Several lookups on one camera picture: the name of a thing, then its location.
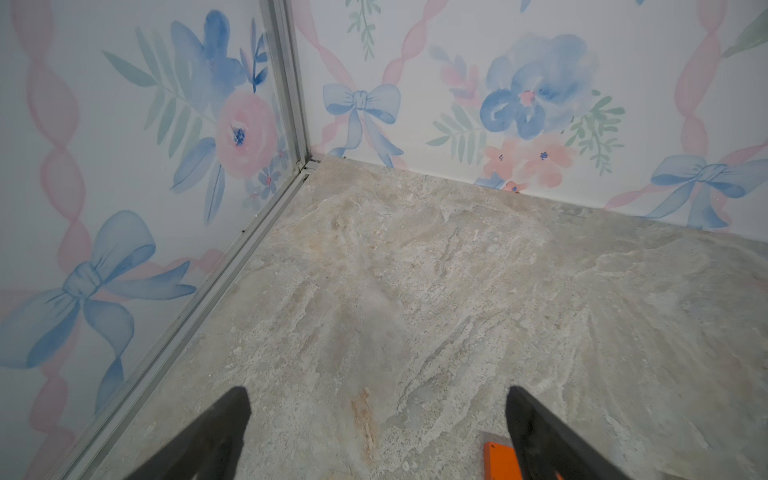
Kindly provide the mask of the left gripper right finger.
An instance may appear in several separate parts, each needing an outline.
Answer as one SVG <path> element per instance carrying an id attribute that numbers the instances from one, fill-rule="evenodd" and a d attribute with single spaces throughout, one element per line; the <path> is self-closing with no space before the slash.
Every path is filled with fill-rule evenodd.
<path id="1" fill-rule="evenodd" d="M 523 387 L 509 389 L 505 418 L 524 479 L 628 480 Z"/>

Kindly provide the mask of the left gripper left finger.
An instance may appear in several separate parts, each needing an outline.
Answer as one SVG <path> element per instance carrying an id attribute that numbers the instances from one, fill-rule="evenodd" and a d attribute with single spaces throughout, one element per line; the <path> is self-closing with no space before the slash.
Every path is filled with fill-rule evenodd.
<path id="1" fill-rule="evenodd" d="M 127 479 L 234 478 L 250 417 L 246 388 L 231 388 Z"/>

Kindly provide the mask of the orange block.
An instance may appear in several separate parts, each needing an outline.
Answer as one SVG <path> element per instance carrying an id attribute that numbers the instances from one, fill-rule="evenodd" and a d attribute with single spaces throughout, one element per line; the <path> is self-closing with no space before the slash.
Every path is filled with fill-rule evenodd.
<path id="1" fill-rule="evenodd" d="M 542 475 L 528 471 L 521 465 L 513 447 L 496 442 L 486 442 L 483 447 L 485 480 L 524 480 L 524 479 L 561 479 L 561 476 L 549 469 Z"/>

